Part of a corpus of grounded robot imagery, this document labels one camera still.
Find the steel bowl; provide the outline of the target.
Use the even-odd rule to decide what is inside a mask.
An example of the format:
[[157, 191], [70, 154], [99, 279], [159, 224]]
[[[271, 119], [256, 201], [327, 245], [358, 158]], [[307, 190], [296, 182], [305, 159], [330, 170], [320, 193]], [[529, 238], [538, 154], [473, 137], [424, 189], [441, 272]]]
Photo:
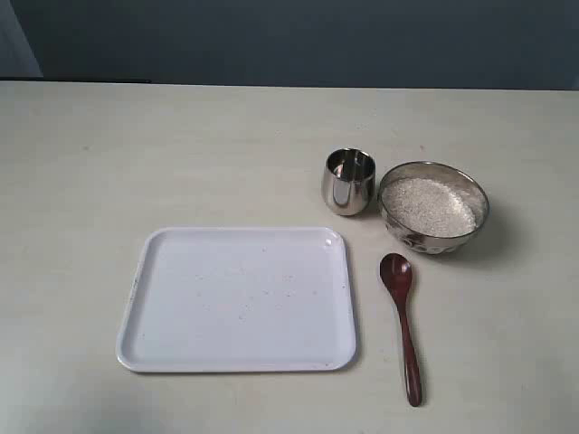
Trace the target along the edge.
[[[454, 238], [438, 238], [412, 231], [399, 223], [386, 210], [382, 192], [387, 185], [404, 178], [423, 178], [440, 182], [452, 189], [473, 211], [476, 229]], [[489, 217], [489, 199], [482, 187], [469, 175], [449, 165], [412, 161], [390, 169], [380, 181], [377, 203], [387, 230], [407, 248], [424, 254], [450, 253], [476, 237]]]

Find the small steel cup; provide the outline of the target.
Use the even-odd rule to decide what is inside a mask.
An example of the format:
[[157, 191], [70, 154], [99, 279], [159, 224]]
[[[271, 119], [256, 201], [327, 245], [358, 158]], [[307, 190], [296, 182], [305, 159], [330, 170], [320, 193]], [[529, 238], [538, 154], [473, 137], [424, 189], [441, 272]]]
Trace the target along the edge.
[[375, 160], [356, 148], [341, 148], [326, 160], [321, 195], [327, 207], [340, 216], [364, 211], [375, 195]]

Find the dark red wooden spoon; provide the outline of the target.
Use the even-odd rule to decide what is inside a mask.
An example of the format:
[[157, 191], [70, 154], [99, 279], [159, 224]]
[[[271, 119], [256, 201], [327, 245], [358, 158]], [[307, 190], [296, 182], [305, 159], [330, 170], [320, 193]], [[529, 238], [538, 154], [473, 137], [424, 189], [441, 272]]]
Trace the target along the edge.
[[388, 253], [380, 261], [379, 273], [399, 317], [407, 399], [411, 406], [419, 407], [422, 405], [422, 381], [406, 306], [413, 284], [412, 266], [404, 256]]

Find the white rectangular plastic tray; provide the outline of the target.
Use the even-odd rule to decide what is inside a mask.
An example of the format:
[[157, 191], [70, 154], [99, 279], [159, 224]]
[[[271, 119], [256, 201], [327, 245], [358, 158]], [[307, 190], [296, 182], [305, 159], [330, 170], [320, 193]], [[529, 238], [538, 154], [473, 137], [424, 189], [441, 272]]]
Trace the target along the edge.
[[346, 244], [325, 227], [164, 228], [116, 344], [134, 373], [330, 372], [356, 356]]

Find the white rice heap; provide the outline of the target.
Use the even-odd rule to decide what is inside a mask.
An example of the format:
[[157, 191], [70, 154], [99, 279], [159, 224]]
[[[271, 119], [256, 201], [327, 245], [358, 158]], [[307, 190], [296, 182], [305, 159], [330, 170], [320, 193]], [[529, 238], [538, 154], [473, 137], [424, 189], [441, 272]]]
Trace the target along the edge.
[[382, 192], [386, 210], [406, 228], [438, 238], [454, 238], [476, 229], [470, 207], [452, 189], [423, 178], [404, 178]]

